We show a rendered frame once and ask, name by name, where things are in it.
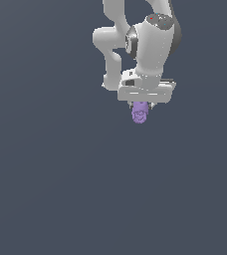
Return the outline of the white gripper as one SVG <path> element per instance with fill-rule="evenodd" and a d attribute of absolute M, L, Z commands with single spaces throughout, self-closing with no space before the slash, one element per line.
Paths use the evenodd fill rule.
<path fill-rule="evenodd" d="M 117 99 L 127 101 L 130 109 L 133 108 L 133 102 L 149 102 L 148 108 L 152 110 L 156 104 L 170 101 L 175 86 L 176 82 L 173 79 L 161 79 L 157 87 L 146 89 L 142 86 L 142 78 L 135 73 L 135 69 L 130 69 L 122 72 Z"/>

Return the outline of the purple cylindrical object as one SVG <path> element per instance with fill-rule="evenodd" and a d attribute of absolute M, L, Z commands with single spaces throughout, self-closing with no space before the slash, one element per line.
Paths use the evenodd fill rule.
<path fill-rule="evenodd" d="M 131 115 L 132 115 L 132 120 L 136 124 L 143 124 L 146 121 L 146 117 L 148 115 L 148 103 L 134 102 Z"/>

